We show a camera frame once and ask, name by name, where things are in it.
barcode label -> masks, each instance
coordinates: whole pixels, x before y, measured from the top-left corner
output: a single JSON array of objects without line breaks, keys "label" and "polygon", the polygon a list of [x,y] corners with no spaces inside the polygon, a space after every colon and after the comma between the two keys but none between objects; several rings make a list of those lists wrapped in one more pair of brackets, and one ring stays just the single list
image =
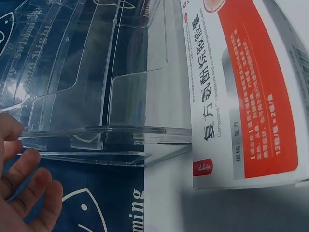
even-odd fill
[{"label": "barcode label", "polygon": [[309,59],[306,53],[300,51],[297,48],[294,48],[294,51],[297,55],[297,60],[300,67],[303,70],[304,77],[306,79],[307,84],[309,85]]}]

white surface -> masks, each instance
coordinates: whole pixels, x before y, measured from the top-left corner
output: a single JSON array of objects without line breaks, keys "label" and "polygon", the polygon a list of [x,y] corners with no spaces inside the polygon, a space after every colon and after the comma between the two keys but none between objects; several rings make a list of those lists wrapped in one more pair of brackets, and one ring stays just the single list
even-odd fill
[{"label": "white surface", "polygon": [[145,170],[145,232],[307,232],[309,187],[194,190],[191,154]]}]

white box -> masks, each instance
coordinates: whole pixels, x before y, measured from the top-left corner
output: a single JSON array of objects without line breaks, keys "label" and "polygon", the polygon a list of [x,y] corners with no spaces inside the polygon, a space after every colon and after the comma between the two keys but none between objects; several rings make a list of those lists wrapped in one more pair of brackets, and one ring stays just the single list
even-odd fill
[{"label": "white box", "polygon": [[182,1],[195,188],[309,178],[309,2]]}]

red logo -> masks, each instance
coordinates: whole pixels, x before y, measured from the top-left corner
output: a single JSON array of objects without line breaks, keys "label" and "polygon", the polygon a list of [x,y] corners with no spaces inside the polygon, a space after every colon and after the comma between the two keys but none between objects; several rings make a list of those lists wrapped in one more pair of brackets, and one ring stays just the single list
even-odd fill
[{"label": "red logo", "polygon": [[205,159],[193,163],[193,176],[210,175],[213,170],[211,159]]},{"label": "red logo", "polygon": [[205,10],[209,13],[214,13],[220,10],[226,0],[204,0]]},{"label": "red logo", "polygon": [[188,14],[187,13],[184,14],[184,21],[185,21],[185,23],[188,22]]}]

white fish outline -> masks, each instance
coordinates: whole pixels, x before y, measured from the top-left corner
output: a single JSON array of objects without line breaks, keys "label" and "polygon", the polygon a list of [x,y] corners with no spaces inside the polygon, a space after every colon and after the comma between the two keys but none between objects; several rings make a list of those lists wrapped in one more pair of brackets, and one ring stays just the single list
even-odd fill
[{"label": "white fish outline", "polygon": [[[12,24],[12,25],[11,25],[11,31],[10,31],[10,34],[9,34],[7,40],[6,40],[6,43],[5,43],[5,45],[4,45],[3,49],[2,49],[2,51],[0,52],[0,57],[1,57],[2,53],[4,52],[6,46],[8,45],[9,40],[10,40],[10,37],[11,37],[12,32],[13,32],[13,28],[14,28],[14,23],[13,23],[13,22],[14,22],[14,14],[13,14],[13,12],[9,12],[9,13],[3,15],[2,17],[0,17],[0,20],[2,20],[3,18],[5,18],[5,17],[7,17],[7,16],[9,16],[9,15],[11,15],[11,17],[12,17],[12,21],[11,21],[11,24]],[[4,33],[3,33],[2,31],[0,31],[0,34],[3,36],[3,39],[0,40],[0,44],[1,44],[1,43],[4,41],[4,39],[5,39],[5,35],[4,35]]]},{"label": "white fish outline", "polygon": [[[92,0],[93,1],[93,3],[95,4],[95,5],[98,5],[98,6],[118,6],[116,3],[106,3],[106,4],[104,4],[104,3],[99,3],[99,1],[102,1],[102,0]],[[129,10],[131,10],[131,9],[135,9],[136,7],[132,4],[132,3],[130,3],[130,2],[125,2],[125,4],[127,4],[128,6],[124,6],[123,8],[124,9],[129,9]]]},{"label": "white fish outline", "polygon": [[[97,200],[96,200],[95,197],[92,195],[92,193],[89,191],[89,189],[83,188],[83,189],[80,189],[80,190],[76,190],[76,191],[74,191],[74,192],[71,192],[71,193],[65,195],[65,196],[62,198],[62,202],[66,201],[67,199],[69,199],[69,198],[71,198],[71,197],[73,197],[73,196],[75,196],[75,195],[78,195],[78,194],[81,194],[81,193],[84,193],[84,192],[88,193],[88,195],[89,195],[90,198],[92,199],[93,203],[95,204],[95,206],[96,206],[96,208],[97,208],[97,210],[98,210],[98,213],[99,213],[99,215],[100,215],[103,228],[104,228],[105,232],[107,232],[107,227],[106,227],[106,223],[105,223],[105,220],[104,220],[102,211],[101,211],[101,209],[100,209],[100,207],[99,207],[99,205],[98,205]],[[79,226],[80,228],[82,228],[82,229],[88,231],[88,232],[93,232],[91,229],[87,228],[87,227],[84,226],[84,225],[78,224],[78,226]]]}]

